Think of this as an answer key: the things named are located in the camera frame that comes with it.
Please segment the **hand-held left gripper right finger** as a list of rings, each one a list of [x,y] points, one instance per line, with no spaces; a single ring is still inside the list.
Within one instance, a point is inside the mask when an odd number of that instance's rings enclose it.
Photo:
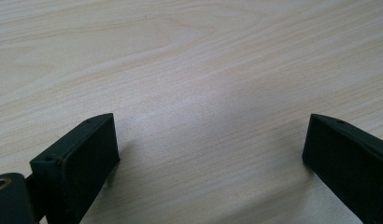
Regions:
[[[383,224],[383,140],[313,114],[302,159],[363,224]]]

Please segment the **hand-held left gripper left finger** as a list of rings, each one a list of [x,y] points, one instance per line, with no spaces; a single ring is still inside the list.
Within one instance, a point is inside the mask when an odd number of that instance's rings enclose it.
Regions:
[[[120,161],[114,116],[86,119],[30,161],[49,224],[79,224]]]

